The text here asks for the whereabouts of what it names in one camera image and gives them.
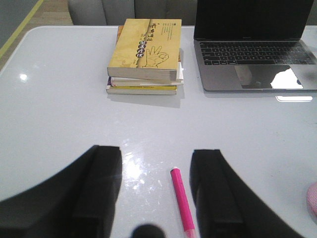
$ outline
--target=trackpad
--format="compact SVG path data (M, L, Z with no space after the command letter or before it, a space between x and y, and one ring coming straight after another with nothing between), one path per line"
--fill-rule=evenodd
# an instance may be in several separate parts
M301 89L301 82L288 65L236 65L244 89Z

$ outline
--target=stack of books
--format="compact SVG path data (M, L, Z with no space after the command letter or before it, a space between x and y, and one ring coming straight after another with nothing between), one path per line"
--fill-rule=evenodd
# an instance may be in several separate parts
M107 67L109 94L173 95L184 83L180 19L127 19Z

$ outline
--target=floor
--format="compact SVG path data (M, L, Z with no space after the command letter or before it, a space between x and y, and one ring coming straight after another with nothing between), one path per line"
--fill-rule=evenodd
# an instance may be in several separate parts
M38 0L0 0L0 47L9 39Z
M67 0L43 1L33 17L27 22L23 30L17 35L15 40L0 58L0 70L3 68L25 33L35 27L44 25L72 25L68 13Z

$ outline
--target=silver laptop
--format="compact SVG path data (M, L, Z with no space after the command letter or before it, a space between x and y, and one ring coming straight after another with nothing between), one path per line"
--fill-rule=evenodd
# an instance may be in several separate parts
M314 0L198 0L194 45L206 91L317 91L301 36Z

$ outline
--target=white table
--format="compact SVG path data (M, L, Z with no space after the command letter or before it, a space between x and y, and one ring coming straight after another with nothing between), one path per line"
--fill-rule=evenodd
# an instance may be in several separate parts
M195 214L192 153L220 149L281 218L317 237L305 198L317 181L316 93L305 103L205 93L193 27L184 27L185 84L177 95L107 95L115 38L116 27L48 26L19 44L0 74L0 200L49 178L94 144L119 146L123 181L111 237L129 237L143 223L182 237L169 171L181 169ZM306 27L303 39L317 54L317 27Z

